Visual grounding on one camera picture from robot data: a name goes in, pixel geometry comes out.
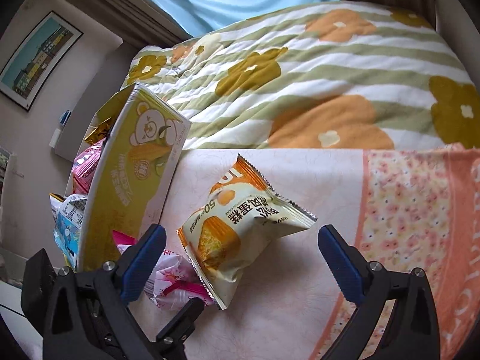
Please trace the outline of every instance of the corn illustration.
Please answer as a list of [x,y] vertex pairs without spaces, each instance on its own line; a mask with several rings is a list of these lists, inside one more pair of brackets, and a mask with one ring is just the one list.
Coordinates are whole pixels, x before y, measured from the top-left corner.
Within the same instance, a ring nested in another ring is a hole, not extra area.
[[132,162],[140,160],[153,161],[154,159],[170,153],[170,150],[170,147],[160,146],[154,142],[142,143],[130,149],[128,152],[128,159]]

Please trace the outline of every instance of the white sheet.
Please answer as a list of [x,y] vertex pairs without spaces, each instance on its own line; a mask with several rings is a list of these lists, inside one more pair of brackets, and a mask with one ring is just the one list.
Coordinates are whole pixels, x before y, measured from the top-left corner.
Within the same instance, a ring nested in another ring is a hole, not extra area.
[[[317,223],[273,242],[245,270],[225,311],[208,307],[186,341],[189,360],[308,359],[325,328],[339,288],[317,246],[318,229],[333,224],[353,244],[362,196],[361,150],[191,150],[181,158],[160,224],[167,248],[182,252],[176,229],[203,206],[210,188],[242,154],[273,188]],[[146,296],[130,305],[150,340],[173,317]]]

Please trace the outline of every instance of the wall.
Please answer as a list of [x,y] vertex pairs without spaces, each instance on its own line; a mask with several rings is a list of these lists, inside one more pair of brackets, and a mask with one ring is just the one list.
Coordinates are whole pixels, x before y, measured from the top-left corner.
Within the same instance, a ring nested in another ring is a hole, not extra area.
[[0,145],[18,155],[17,170],[5,191],[2,246],[23,257],[45,248],[54,266],[63,256],[54,243],[49,192],[62,193],[71,163],[49,147],[60,115],[72,110],[106,55],[121,38],[64,0],[27,0],[0,40],[0,68],[28,32],[51,10],[83,32],[57,64],[26,112],[0,93]]
[[458,0],[437,0],[437,31],[480,89],[480,34]]
[[130,69],[131,60],[140,50],[124,42],[111,52],[103,62],[98,73],[78,100],[67,124],[62,130],[55,154],[74,161],[95,112],[118,92]]

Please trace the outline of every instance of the cartoon bear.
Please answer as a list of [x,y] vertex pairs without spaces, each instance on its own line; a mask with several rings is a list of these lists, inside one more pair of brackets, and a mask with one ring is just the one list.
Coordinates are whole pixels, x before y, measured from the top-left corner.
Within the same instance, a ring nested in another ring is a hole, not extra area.
[[137,146],[160,138],[160,134],[166,129],[163,115],[156,109],[150,109],[150,105],[145,102],[137,105],[137,113],[139,118],[135,133],[130,136],[130,144]]
[[173,146],[178,134],[182,131],[182,124],[177,120],[170,120],[156,109],[150,109],[148,103],[142,102],[137,105],[139,115],[135,133],[130,136],[130,144],[137,146],[142,143],[157,140],[159,144]]

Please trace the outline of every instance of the blue gripper pad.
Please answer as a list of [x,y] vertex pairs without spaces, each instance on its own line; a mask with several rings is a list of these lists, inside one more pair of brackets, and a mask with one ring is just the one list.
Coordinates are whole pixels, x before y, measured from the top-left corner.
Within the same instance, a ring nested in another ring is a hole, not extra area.
[[[167,234],[162,226],[150,225],[147,233],[143,235],[143,237],[147,236],[147,239],[132,258],[130,265],[122,276],[120,299],[125,306],[138,299],[167,244]],[[136,245],[129,247],[125,253],[143,242],[143,237]]]
[[345,299],[357,306],[361,304],[365,298],[362,277],[327,226],[323,226],[318,232],[318,249]]

